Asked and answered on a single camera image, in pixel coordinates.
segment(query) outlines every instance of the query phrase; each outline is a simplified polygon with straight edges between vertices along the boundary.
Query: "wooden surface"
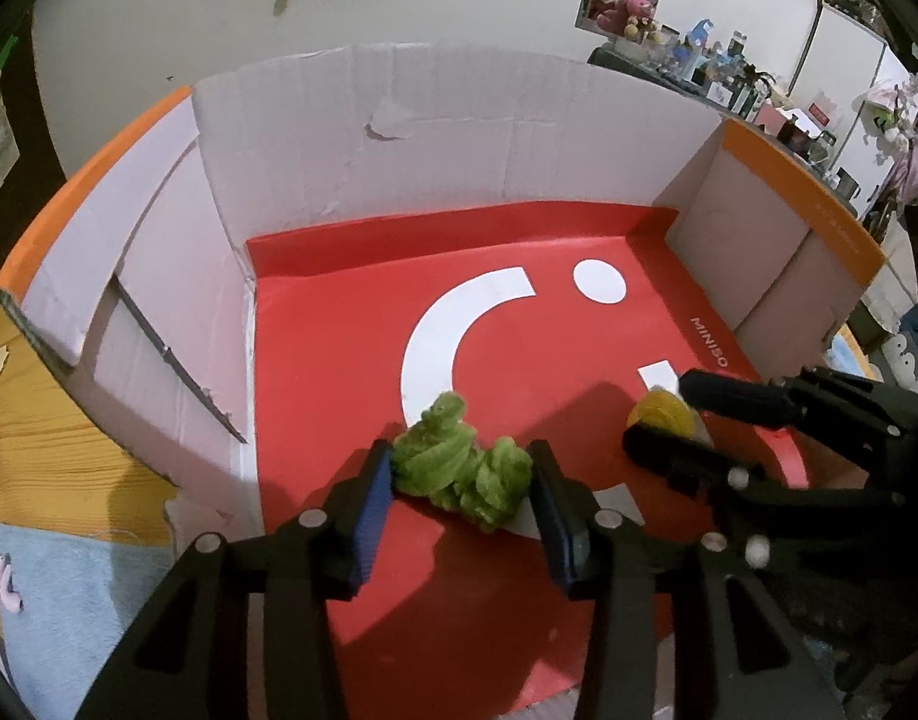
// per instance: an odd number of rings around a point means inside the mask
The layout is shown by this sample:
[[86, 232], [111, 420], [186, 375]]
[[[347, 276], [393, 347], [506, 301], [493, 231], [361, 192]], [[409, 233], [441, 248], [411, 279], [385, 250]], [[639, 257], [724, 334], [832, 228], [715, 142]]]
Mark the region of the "wooden surface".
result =
[[59, 387], [0, 307], [0, 522], [168, 545], [174, 488], [99, 431]]

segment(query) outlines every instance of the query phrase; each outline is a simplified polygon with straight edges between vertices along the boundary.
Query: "green vegetable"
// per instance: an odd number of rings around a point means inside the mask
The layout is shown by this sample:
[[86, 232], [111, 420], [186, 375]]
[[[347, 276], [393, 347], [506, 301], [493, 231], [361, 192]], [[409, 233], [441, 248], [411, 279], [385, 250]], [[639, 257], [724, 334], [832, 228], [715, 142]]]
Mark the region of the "green vegetable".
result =
[[475, 429], [462, 422], [465, 415], [466, 401], [444, 392], [395, 439], [395, 488], [428, 498], [446, 512], [460, 512], [491, 533], [515, 516], [529, 493], [532, 458], [508, 436], [481, 450]]

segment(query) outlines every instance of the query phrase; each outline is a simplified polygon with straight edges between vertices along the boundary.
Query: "screw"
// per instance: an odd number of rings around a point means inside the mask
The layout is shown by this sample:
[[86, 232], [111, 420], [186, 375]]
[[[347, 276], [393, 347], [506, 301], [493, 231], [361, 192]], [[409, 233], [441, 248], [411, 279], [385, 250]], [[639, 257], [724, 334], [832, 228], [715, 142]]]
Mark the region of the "screw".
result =
[[750, 568], [762, 570], [769, 565], [771, 545], [765, 536], [749, 536], [746, 541], [746, 562]]
[[600, 509], [595, 513], [595, 524], [602, 528], [614, 530], [622, 524], [622, 514], [615, 509]]
[[328, 519], [328, 514], [322, 509], [306, 509], [299, 515], [299, 525], [304, 528], [318, 528], [325, 525]]
[[217, 533], [203, 533], [196, 539], [196, 552], [208, 555], [222, 546], [222, 538]]
[[726, 536], [716, 531], [705, 533], [705, 535], [699, 539], [699, 543], [710, 552], [722, 552], [729, 546], [729, 541], [726, 541]]
[[726, 476], [726, 482], [733, 490], [745, 490], [749, 486], [749, 471], [742, 466], [732, 467]]

